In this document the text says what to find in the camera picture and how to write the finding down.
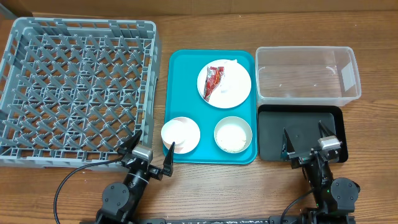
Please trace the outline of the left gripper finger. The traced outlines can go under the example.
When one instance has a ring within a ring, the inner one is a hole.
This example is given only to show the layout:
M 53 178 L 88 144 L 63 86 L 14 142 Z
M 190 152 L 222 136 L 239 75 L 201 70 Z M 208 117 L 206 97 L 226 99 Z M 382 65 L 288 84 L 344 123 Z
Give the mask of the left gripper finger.
M 174 171 L 174 149 L 175 149 L 175 142 L 169 148 L 169 151 L 164 159 L 163 162 L 163 175 L 171 177 Z
M 135 135 L 133 135 L 133 137 L 129 138 L 127 141 L 123 142 L 119 146 L 119 151 L 132 152 L 132 150 L 138 145 L 141 135 L 142 135 L 142 130 L 138 130 L 138 132 Z

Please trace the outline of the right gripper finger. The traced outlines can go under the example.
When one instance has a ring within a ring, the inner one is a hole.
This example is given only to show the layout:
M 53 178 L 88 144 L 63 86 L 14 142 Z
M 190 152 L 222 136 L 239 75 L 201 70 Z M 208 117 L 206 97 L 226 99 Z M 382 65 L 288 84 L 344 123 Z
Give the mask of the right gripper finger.
M 328 129 L 321 121 L 318 122 L 318 128 L 320 132 L 320 136 L 322 138 L 334 136 L 335 133 Z
M 290 156 L 295 153 L 295 149 L 292 145 L 292 142 L 289 138 L 287 130 L 284 128 L 284 136 L 282 138 L 282 151 L 281 151 L 281 159 L 290 159 Z

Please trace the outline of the white rice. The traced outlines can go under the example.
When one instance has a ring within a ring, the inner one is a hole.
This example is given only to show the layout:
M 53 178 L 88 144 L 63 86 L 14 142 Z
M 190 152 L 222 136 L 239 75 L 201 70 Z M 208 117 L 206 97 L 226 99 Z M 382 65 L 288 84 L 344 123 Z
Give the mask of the white rice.
M 231 153 L 242 151 L 246 146 L 246 133 L 240 126 L 226 124 L 216 132 L 216 143 L 218 146 Z

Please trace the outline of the grey bowl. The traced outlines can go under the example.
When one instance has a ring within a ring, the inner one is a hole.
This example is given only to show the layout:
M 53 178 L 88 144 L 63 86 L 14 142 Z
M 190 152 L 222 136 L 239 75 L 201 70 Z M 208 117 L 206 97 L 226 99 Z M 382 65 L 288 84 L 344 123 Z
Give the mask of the grey bowl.
M 244 119 L 242 119 L 242 118 L 240 118 L 240 117 L 237 117 L 237 116 L 228 116 L 228 117 L 225 117 L 225 118 L 223 118 L 223 119 L 221 119 L 218 123 L 217 123 L 217 125 L 215 126 L 215 130 L 214 130 L 214 139 L 215 139 L 215 143 L 216 143 L 216 132 L 220 129 L 220 127 L 222 127 L 223 125 L 226 125 L 226 124 L 235 124 L 235 125 L 237 125 L 237 126 L 240 126 L 241 128 L 243 128 L 243 130 L 245 131 L 245 133 L 246 133 L 246 137 L 247 137 L 247 141 L 246 141 L 246 147 L 242 150 L 242 151 L 240 151 L 240 152 L 243 152 L 243 151 L 245 151 L 248 147 L 249 147 L 249 145 L 251 144 L 251 142 L 252 142 L 252 137 L 253 137 L 253 133 L 252 133 L 252 129 L 251 129 L 251 127 L 250 127 L 250 125 L 244 120 Z

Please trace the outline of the red snack wrapper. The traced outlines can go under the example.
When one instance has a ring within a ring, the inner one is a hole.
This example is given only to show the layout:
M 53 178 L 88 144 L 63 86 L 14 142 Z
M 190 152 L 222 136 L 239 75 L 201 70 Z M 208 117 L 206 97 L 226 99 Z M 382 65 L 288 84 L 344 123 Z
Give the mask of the red snack wrapper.
M 207 67 L 207 74 L 203 98 L 209 102 L 213 91 L 218 87 L 224 77 L 224 67 Z

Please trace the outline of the white tissue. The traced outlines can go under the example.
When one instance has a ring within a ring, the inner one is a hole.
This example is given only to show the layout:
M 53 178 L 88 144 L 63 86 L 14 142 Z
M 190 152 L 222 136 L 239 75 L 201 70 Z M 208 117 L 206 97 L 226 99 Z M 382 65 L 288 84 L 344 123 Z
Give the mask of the white tissue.
M 223 65 L 224 76 L 220 84 L 220 89 L 222 94 L 227 94 L 234 90 L 237 60 L 228 60 Z

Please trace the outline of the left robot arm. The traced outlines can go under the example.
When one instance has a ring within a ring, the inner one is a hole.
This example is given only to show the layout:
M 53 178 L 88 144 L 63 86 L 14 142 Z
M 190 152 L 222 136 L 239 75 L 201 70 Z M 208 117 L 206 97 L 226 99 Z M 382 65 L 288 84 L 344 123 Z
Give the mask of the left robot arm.
M 137 206 L 151 179 L 162 180 L 173 174 L 173 142 L 163 162 L 163 167 L 151 164 L 153 152 L 139 145 L 142 131 L 123 142 L 118 148 L 121 165 L 128 169 L 123 182 L 109 184 L 102 193 L 102 207 L 96 214 L 95 223 L 135 223 Z

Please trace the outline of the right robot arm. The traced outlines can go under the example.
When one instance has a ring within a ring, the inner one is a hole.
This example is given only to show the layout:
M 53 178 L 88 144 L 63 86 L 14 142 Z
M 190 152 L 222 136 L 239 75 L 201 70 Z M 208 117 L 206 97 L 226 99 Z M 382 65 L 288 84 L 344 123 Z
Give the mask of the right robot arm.
M 322 122 L 318 123 L 320 139 L 310 152 L 298 153 L 284 130 L 281 158 L 289 161 L 291 168 L 301 168 L 310 190 L 291 202 L 279 218 L 286 222 L 287 212 L 299 201 L 312 194 L 316 207 L 306 208 L 291 223 L 354 223 L 350 216 L 355 210 L 355 202 L 360 193 L 360 186 L 347 178 L 334 178 L 329 162 L 340 158 L 342 142 L 335 133 Z

